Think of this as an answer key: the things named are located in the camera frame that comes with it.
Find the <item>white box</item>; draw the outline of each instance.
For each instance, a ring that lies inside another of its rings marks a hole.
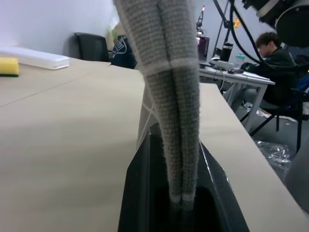
[[[61,69],[70,65],[70,58],[21,47],[0,48],[0,57],[17,58],[18,63],[45,69]]]

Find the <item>computer mouse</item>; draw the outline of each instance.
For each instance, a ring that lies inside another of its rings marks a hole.
[[[229,73],[229,74],[242,74],[243,72],[244,72],[244,70],[242,70],[242,69],[229,69],[227,71],[227,73]]]

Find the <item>water bottle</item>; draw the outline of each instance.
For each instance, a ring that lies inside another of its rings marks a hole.
[[[235,69],[240,69],[243,62],[245,60],[245,55],[244,54],[237,54],[236,55],[236,63],[235,63]]]

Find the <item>gray floor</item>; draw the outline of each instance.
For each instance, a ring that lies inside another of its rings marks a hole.
[[[241,119],[247,111],[244,107],[237,110],[236,115]],[[258,127],[266,118],[256,116],[254,120],[252,130]],[[302,139],[309,133],[309,121],[303,121],[302,126]],[[296,152],[296,140],[297,140],[297,122],[290,122],[287,119],[280,119],[280,129],[276,132],[276,119],[272,119],[266,124],[257,134],[253,136],[254,140],[260,140],[264,142],[270,142],[275,144],[288,145],[289,148]]]

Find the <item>dark hair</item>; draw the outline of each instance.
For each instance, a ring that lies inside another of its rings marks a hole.
[[[268,45],[271,41],[273,41],[277,47],[281,46],[281,40],[275,32],[266,32],[261,34],[259,38],[257,38],[255,44],[259,48],[261,45]]]

